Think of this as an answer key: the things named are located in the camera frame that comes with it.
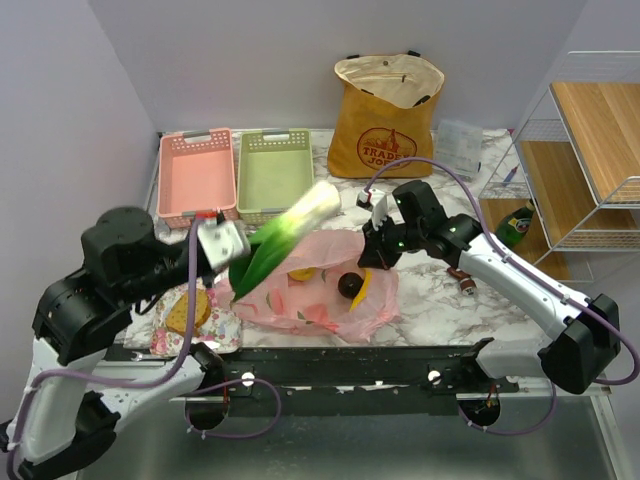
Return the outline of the green leek vegetable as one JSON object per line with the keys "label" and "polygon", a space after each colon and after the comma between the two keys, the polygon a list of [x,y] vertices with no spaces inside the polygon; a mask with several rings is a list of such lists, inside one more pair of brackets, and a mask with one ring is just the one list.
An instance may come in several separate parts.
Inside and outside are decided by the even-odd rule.
{"label": "green leek vegetable", "polygon": [[228,279],[236,303],[258,287],[300,241],[341,209],[338,189],[317,182],[291,208],[269,220],[249,236],[249,255],[234,260]]}

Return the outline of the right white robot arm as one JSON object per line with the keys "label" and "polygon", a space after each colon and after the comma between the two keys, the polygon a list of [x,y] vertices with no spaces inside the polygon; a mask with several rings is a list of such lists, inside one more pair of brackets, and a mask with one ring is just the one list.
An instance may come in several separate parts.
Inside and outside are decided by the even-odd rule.
{"label": "right white robot arm", "polygon": [[358,194],[358,206],[371,213],[363,227],[360,267],[388,270],[403,254],[424,251],[488,284],[543,332],[533,340],[479,341],[459,370],[467,389],[480,392],[496,379],[519,376],[546,378],[582,394],[619,354],[619,308],[613,299],[588,298],[512,253],[474,218],[448,216],[421,180],[397,187],[392,196],[400,224],[389,216],[384,193],[368,188]]}

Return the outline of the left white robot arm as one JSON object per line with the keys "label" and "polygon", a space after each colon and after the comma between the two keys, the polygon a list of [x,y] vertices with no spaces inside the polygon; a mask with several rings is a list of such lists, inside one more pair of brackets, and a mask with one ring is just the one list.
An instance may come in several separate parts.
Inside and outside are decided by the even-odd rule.
{"label": "left white robot arm", "polygon": [[185,338],[178,356],[129,378],[94,371],[145,300],[212,280],[249,249],[223,216],[193,220],[187,237],[158,239],[151,215],[132,206],[104,214],[81,237],[82,266],[43,293],[20,407],[1,426],[12,479],[58,479],[99,459],[137,415],[172,397],[214,393],[222,380],[213,350]]}

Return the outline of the pink plastic grocery bag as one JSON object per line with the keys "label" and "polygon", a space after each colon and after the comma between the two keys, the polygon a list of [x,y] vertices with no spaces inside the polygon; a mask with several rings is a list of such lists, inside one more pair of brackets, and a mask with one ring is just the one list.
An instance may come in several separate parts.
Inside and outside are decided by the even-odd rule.
{"label": "pink plastic grocery bag", "polygon": [[[339,278],[354,272],[364,279],[357,261],[364,247],[361,233],[320,230],[303,239],[279,267],[251,293],[232,304],[227,279],[215,287],[218,305],[241,320],[294,335],[334,334],[349,343],[367,342],[384,324],[400,316],[397,303],[398,274],[394,270],[370,269],[366,298],[353,311],[352,300],[337,288]],[[314,267],[306,282],[288,273]]]}

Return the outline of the yellow lemon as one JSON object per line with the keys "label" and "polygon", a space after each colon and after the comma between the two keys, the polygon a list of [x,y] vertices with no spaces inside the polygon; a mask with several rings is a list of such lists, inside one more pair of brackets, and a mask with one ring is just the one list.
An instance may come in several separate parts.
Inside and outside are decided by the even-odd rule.
{"label": "yellow lemon", "polygon": [[294,281],[306,282],[314,276],[315,271],[316,269],[314,267],[297,269],[297,270],[290,271],[288,273],[288,276]]}

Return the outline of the yellow Trader Joe's tote bag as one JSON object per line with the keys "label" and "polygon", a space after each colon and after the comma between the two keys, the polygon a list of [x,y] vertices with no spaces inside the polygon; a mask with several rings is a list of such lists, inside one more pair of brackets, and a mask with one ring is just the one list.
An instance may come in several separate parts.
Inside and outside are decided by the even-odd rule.
{"label": "yellow Trader Joe's tote bag", "polygon": [[384,178],[431,175],[427,163],[392,163],[433,156],[432,118],[444,73],[415,51],[350,56],[334,73],[344,92],[327,154],[331,175],[365,179],[384,167]]}

